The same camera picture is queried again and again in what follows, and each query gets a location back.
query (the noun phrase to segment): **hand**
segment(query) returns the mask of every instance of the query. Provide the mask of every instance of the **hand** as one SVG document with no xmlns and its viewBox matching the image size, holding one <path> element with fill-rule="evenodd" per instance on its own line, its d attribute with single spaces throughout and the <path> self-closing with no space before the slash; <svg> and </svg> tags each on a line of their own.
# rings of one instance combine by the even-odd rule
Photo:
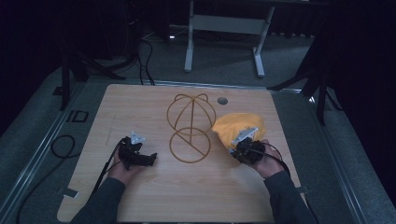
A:
<svg viewBox="0 0 396 224">
<path fill-rule="evenodd" d="M 143 166 L 133 166 L 129 171 L 125 169 L 125 165 L 120 161 L 119 150 L 117 149 L 114 153 L 113 168 L 108 171 L 107 177 L 118 179 L 127 187 L 131 180 L 143 169 Z"/>
<path fill-rule="evenodd" d="M 280 159 L 279 153 L 268 145 L 269 142 L 267 139 L 262 140 L 262 143 L 264 143 L 265 145 L 266 154 Z M 283 166 L 280 165 L 279 162 L 266 156 L 262 156 L 262 159 L 260 161 L 249 166 L 255 169 L 264 179 L 284 170 Z"/>
</svg>

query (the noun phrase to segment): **gray carpet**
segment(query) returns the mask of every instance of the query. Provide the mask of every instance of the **gray carpet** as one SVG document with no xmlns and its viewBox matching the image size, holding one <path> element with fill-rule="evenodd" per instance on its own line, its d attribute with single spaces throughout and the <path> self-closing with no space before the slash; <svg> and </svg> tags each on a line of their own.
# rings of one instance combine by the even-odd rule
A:
<svg viewBox="0 0 396 224">
<path fill-rule="evenodd" d="M 293 77 L 312 42 L 312 39 L 303 37 L 286 39 L 283 36 L 269 36 L 262 53 L 266 77 L 258 78 L 251 57 L 254 36 L 236 42 L 208 42 L 208 35 L 198 35 L 203 36 L 197 37 L 195 42 L 192 72 L 188 74 L 183 71 L 186 36 L 178 35 L 170 45 L 166 45 L 155 35 L 146 38 L 153 46 L 148 70 L 158 84 L 169 84 L 166 81 L 172 81 L 239 87 L 275 85 Z M 140 52 L 142 60 L 145 61 L 149 56 L 149 46 L 143 44 Z M 118 83 L 139 84 L 136 65 L 127 70 L 121 69 L 118 73 L 127 77 L 127 80 L 117 81 Z M 76 100 L 71 102 L 68 110 L 60 112 L 60 97 L 51 95 L 54 88 L 60 85 L 60 71 L 46 79 L 0 139 L 2 202 L 16 183 L 23 167 L 40 146 L 51 123 L 59 116 L 67 117 L 70 110 L 89 112 L 87 122 L 64 121 L 57 135 L 73 135 L 76 138 L 73 153 L 82 150 L 106 86 L 110 83 L 115 81 L 92 74 L 88 83 L 82 84 L 81 91 Z M 291 88 L 300 89 L 303 85 L 302 81 Z M 329 156 L 329 150 L 333 148 L 325 144 L 329 138 L 337 150 L 336 153 L 340 155 L 343 167 L 346 168 L 351 186 L 357 192 L 366 223 L 394 223 L 395 209 L 380 186 L 344 113 L 334 111 L 330 105 L 327 106 L 327 125 L 322 127 L 313 116 L 313 108 L 300 94 L 275 93 L 274 100 L 301 182 L 311 189 L 306 198 L 319 223 L 355 223 L 356 220 L 340 187 L 339 177 L 333 169 Z M 60 150 L 60 154 L 65 154 L 70 142 L 60 140 L 55 147 Z M 66 160 L 32 194 L 22 210 L 21 223 L 59 223 L 56 213 L 62 201 L 62 192 L 67 187 L 77 161 L 77 158 Z M 59 162 L 60 159 L 49 152 L 27 192 Z M 12 214 L 8 223 L 15 222 L 16 211 Z"/>
</svg>

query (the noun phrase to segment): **yellow cloth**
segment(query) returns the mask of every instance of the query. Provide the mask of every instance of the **yellow cloth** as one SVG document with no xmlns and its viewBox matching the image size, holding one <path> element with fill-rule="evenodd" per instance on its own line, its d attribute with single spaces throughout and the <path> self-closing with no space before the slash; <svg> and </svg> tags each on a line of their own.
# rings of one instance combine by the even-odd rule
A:
<svg viewBox="0 0 396 224">
<path fill-rule="evenodd" d="M 266 133 L 263 118 L 256 114 L 232 113 L 217 119 L 212 131 L 218 134 L 226 148 L 235 148 L 232 141 L 240 131 L 249 128 L 258 128 L 254 133 L 253 141 L 261 141 Z"/>
</svg>

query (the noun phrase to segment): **person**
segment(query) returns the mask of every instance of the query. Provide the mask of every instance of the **person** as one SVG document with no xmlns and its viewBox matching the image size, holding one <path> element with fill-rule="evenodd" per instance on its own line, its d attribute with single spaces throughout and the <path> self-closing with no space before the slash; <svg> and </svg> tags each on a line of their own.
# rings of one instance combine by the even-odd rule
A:
<svg viewBox="0 0 396 224">
<path fill-rule="evenodd" d="M 263 140 L 265 152 L 280 159 L 277 151 L 271 149 L 268 140 Z M 126 186 L 143 167 L 135 166 L 127 171 L 120 162 L 118 152 L 114 154 L 113 164 L 107 178 L 88 202 L 82 207 L 70 223 L 116 223 L 120 199 Z M 270 204 L 276 224 L 317 223 L 306 207 L 300 193 L 295 188 L 288 173 L 275 160 L 262 157 L 261 161 L 249 165 L 264 178 L 264 184 L 270 193 Z"/>
</svg>

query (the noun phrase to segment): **sleeve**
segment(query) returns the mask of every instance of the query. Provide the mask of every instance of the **sleeve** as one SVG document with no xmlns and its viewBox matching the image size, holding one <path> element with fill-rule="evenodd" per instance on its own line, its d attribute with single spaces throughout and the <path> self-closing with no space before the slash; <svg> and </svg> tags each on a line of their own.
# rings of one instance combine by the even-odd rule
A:
<svg viewBox="0 0 396 224">
<path fill-rule="evenodd" d="M 92 195 L 70 223 L 116 223 L 119 203 L 124 191 L 125 185 L 118 179 L 106 178 L 99 190 Z"/>
<path fill-rule="evenodd" d="M 270 204 L 276 224 L 317 223 L 286 171 L 270 176 L 264 183 L 271 196 Z"/>
</svg>

